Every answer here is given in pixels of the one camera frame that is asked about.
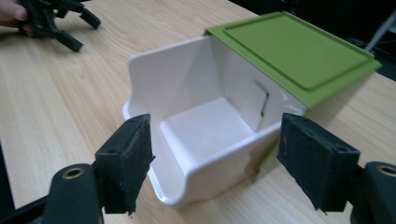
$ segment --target clamp jaw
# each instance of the clamp jaw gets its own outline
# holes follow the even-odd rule
[[[78,52],[82,43],[76,40],[73,36],[65,31],[58,30],[54,15],[58,18],[64,18],[68,11],[81,13],[80,17],[87,22],[93,29],[100,25],[100,20],[93,15],[81,3],[86,0],[20,0],[21,5],[26,8],[28,12],[28,19],[21,23],[30,25],[34,36],[47,36],[55,38],[69,49]]]
[[[154,160],[150,115],[126,120],[95,153],[93,164],[64,167],[52,178],[49,195],[21,207],[0,224],[103,224],[107,214],[129,215]]]
[[[396,223],[396,166],[371,161],[362,168],[360,154],[314,121],[283,114],[277,158],[315,209],[342,212],[350,202],[351,223]]]

